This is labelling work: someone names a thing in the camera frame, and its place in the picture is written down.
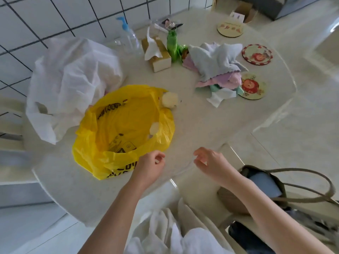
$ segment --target red coaster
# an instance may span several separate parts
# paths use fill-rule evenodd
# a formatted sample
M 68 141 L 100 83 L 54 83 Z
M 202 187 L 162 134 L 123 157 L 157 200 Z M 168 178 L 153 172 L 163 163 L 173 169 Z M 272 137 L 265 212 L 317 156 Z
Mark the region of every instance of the red coaster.
M 241 51 L 244 59 L 254 65 L 266 65 L 273 59 L 272 51 L 260 44 L 250 44 Z

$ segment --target yellow plastic bag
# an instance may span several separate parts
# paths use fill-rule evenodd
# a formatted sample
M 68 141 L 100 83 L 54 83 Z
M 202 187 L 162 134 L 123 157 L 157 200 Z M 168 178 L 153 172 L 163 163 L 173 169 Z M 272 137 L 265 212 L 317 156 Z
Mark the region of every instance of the yellow plastic bag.
M 74 160 L 97 179 L 134 169 L 140 156 L 164 151 L 175 125 L 170 109 L 161 105 L 165 89 L 128 85 L 101 98 L 82 119 L 72 148 Z M 159 131 L 150 138 L 152 123 Z

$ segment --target coaster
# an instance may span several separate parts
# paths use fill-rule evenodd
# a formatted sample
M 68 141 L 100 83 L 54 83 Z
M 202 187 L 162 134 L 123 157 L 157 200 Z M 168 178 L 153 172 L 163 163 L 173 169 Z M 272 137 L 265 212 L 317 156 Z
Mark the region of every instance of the coaster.
M 266 65 L 273 59 L 272 51 L 260 44 L 250 44 L 241 52 L 246 61 L 254 65 Z
M 244 92 L 239 95 L 249 100 L 261 99 L 266 94 L 266 83 L 260 77 L 250 73 L 241 75 L 241 88 Z
M 218 32 L 225 37 L 239 37 L 243 34 L 243 25 L 237 21 L 222 22 L 217 27 Z

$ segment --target left hand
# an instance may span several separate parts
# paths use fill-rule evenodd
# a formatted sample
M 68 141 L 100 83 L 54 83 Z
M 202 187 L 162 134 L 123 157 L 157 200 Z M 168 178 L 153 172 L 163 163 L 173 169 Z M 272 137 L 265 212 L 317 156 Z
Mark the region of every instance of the left hand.
M 152 151 L 141 156 L 135 166 L 129 182 L 145 191 L 162 174 L 165 166 L 165 154 L 161 151 Z

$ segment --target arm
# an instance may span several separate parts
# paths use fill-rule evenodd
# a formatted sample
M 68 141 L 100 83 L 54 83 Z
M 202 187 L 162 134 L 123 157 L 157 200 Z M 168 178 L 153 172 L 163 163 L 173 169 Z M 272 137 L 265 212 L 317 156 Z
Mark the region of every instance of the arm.
M 197 155 L 194 163 L 202 172 L 242 201 L 277 254 L 333 254 L 278 207 L 251 180 L 233 168 L 221 153 L 201 147 L 194 152 L 194 155 Z
M 135 207 L 143 192 L 162 173 L 165 166 L 164 157 L 164 153 L 153 151 L 139 158 L 130 180 L 120 190 L 111 207 L 78 254 L 123 253 Z

